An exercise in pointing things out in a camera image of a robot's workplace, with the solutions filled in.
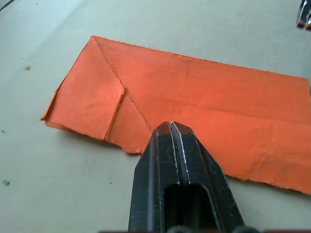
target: folded paper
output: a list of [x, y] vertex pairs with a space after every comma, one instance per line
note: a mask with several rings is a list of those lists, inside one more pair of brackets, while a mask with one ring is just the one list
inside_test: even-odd
[[142, 153], [163, 121], [178, 121], [226, 175], [311, 195], [304, 78], [92, 36], [42, 120], [128, 153]]

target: orange paper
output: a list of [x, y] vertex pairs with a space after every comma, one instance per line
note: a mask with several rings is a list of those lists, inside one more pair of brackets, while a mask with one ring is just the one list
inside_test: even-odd
[[226, 175], [311, 195], [304, 78], [92, 36], [42, 119], [129, 153], [142, 153], [163, 121], [178, 121]]

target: green speck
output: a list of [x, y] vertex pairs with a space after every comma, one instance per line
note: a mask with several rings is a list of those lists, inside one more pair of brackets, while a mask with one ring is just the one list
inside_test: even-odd
[[2, 184], [4, 184], [5, 186], [9, 186], [10, 185], [10, 181], [9, 180], [4, 180], [4, 181], [2, 181]]

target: black plastic tool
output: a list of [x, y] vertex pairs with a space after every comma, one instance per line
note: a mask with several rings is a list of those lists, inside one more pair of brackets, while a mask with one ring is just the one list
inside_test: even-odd
[[311, 0], [302, 0], [297, 18], [297, 27], [311, 30]]
[[232, 232], [243, 225], [222, 170], [193, 131], [177, 122], [158, 126], [135, 169], [128, 230]]

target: beige surface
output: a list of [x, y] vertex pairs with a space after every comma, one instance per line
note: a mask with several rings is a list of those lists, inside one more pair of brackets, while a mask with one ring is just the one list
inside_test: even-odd
[[[0, 185], [0, 231], [127, 228], [139, 158], [39, 121], [92, 34], [310, 79], [311, 33], [295, 28], [298, 5], [19, 0], [1, 11], [0, 180], [11, 184]], [[246, 224], [261, 230], [311, 228], [310, 197], [233, 179], [229, 184]]]

